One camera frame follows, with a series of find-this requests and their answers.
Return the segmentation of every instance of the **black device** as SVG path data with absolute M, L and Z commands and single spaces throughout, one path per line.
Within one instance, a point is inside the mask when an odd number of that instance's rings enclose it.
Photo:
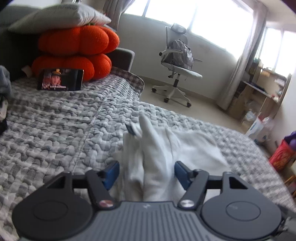
M 77 91 L 81 90 L 83 69 L 43 69 L 38 76 L 38 90 Z
M 296 240 L 296 215 L 278 207 L 232 172 L 210 176 L 175 163 L 187 192 L 172 202 L 116 203 L 109 195 L 119 163 L 85 175 L 61 173 L 16 205 L 20 240 L 35 241 L 222 241 Z M 87 188 L 91 204 L 75 195 Z M 204 203 L 208 189 L 220 195 Z

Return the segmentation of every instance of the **printed photo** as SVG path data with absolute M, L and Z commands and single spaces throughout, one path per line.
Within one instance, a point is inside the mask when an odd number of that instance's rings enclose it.
M 44 69 L 38 78 L 39 90 L 75 91 L 81 89 L 82 69 Z

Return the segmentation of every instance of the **white bag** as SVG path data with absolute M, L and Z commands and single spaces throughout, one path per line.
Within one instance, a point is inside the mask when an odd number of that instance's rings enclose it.
M 251 138 L 256 144 L 261 144 L 268 140 L 272 128 L 273 121 L 270 117 L 266 117 L 263 121 L 257 117 L 247 131 L 246 136 Z

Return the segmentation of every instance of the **chunky knit blanket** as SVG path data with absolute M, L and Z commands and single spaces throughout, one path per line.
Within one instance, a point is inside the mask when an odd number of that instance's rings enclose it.
M 273 202 L 294 202 L 279 175 L 253 141 L 237 131 L 139 102 L 144 82 L 113 68 L 80 91 L 38 91 L 35 79 L 12 83 L 8 130 L 0 136 L 0 235 L 17 240 L 12 210 L 54 175 L 103 169 L 122 148 L 125 123 L 143 111 L 152 124 L 201 130 L 212 136 L 232 171 Z

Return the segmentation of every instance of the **checkered fabric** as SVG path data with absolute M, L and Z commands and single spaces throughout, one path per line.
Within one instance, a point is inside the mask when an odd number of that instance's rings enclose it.
M 142 93 L 144 89 L 144 81 L 138 76 L 117 67 L 112 67 L 111 74 L 123 77 L 131 84 L 133 88 L 135 88 L 136 91 L 140 90 L 140 93 Z
M 83 174 L 105 168 L 122 148 L 125 123 L 137 123 L 140 111 L 153 125 L 201 130 L 212 136 L 235 173 L 273 202 L 296 210 L 280 177 L 252 140 L 139 102 L 144 84 L 122 73 L 127 77 L 113 72 L 83 84 L 80 91 L 38 91 L 34 79 L 12 83 L 9 128 L 0 136 L 0 235 L 4 240 L 18 239 L 11 219 L 17 203 L 60 172 Z

